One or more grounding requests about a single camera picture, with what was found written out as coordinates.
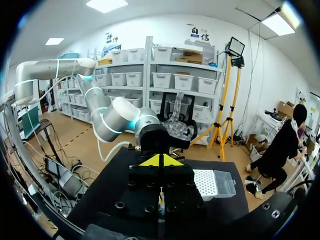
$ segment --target cardboard box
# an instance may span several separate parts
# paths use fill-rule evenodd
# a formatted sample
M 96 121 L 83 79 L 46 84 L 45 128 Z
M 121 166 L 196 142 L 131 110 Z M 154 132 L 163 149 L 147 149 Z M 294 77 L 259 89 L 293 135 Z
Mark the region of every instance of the cardboard box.
M 176 61 L 176 62 L 187 63 L 187 62 L 188 62 L 188 59 L 185 59 L 185 58 L 176 58 L 175 61 Z
M 112 64 L 112 58 L 104 58 L 98 60 L 98 66 L 105 65 L 105 64 Z
M 251 152 L 252 148 L 250 149 L 250 146 L 255 146 L 258 153 L 265 151 L 268 147 L 268 140 L 259 143 L 259 141 L 256 139 L 255 134 L 250 134 L 248 141 L 246 142 L 245 146 Z
M 192 51 L 183 51 L 183 56 L 177 58 L 177 62 L 192 63 L 192 64 L 202 64 L 202 54 L 192 52 Z
M 293 108 L 295 107 L 295 105 L 290 101 L 287 101 L 286 104 L 288 104 L 290 107 L 293 107 Z
M 312 141 L 310 138 L 308 139 L 308 141 L 306 142 L 306 147 L 308 148 L 306 153 L 310 156 L 311 153 L 315 150 L 315 142 Z
M 280 101 L 278 104 L 278 116 L 279 118 L 284 118 L 287 116 L 288 118 L 292 119 L 294 115 L 294 108 L 287 103 Z

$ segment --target ceiling light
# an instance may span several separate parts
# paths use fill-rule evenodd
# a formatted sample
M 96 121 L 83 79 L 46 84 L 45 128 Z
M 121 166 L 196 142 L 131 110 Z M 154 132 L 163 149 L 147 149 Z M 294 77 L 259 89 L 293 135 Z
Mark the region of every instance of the ceiling light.
M 290 25 L 279 14 L 274 14 L 271 17 L 268 17 L 263 20 L 262 23 L 274 31 L 278 36 L 295 33 L 292 27 L 290 27 Z
M 300 25 L 301 17 L 290 2 L 286 1 L 281 7 L 281 11 L 288 19 L 288 21 L 291 23 L 291 25 L 294 27 L 294 29 L 296 29 Z
M 49 38 L 45 45 L 59 45 L 63 40 L 64 38 L 52 37 Z
M 125 0 L 91 0 L 87 2 L 86 5 L 105 14 L 127 6 L 128 3 Z

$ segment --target white table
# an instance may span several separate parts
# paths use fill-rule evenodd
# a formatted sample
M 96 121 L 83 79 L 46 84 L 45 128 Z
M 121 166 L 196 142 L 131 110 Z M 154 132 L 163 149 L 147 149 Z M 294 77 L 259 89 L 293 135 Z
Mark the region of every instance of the white table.
M 251 134 L 264 134 L 268 142 L 271 143 L 279 131 L 278 127 L 282 126 L 282 122 L 273 119 L 270 115 L 259 112 L 256 114 L 252 125 Z

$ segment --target yellow triangle marker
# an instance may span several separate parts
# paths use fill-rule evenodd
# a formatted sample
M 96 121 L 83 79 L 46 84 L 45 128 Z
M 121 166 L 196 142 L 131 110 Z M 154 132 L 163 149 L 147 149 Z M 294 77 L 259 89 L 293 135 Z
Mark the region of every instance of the yellow triangle marker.
M 163 154 L 163 165 L 165 167 L 170 166 L 170 165 L 174 165 L 174 166 L 183 166 L 184 164 L 175 160 L 174 158 L 170 157 L 167 154 Z
M 149 158 L 147 161 L 144 161 L 143 163 L 139 164 L 139 166 L 148 167 L 150 165 L 159 167 L 159 156 L 160 154 L 154 155 L 153 157 Z
M 153 157 L 151 157 L 147 161 L 144 161 L 143 163 L 141 163 L 139 166 L 148 167 L 150 165 L 153 165 L 155 167 L 159 167 L 159 156 L 160 156 L 160 154 L 154 155 Z M 165 167 L 167 167 L 170 165 L 183 166 L 184 164 L 175 160 L 174 158 L 170 157 L 167 154 L 163 154 L 163 165 Z

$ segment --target yellow tape line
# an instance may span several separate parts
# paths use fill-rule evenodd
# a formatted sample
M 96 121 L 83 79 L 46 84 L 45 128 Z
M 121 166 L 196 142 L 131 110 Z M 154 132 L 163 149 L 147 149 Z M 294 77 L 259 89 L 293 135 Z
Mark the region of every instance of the yellow tape line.
M 72 139 L 71 141 L 69 141 L 66 145 L 64 145 L 61 149 L 59 149 L 57 152 L 60 152 L 62 149 L 66 148 L 67 146 L 69 146 L 74 140 L 76 140 L 77 138 L 79 138 L 82 134 L 84 134 L 85 132 L 87 132 L 88 130 L 90 130 L 92 128 L 92 126 L 90 126 L 88 129 L 84 130 L 83 132 L 81 132 L 79 135 L 77 135 L 74 139 Z

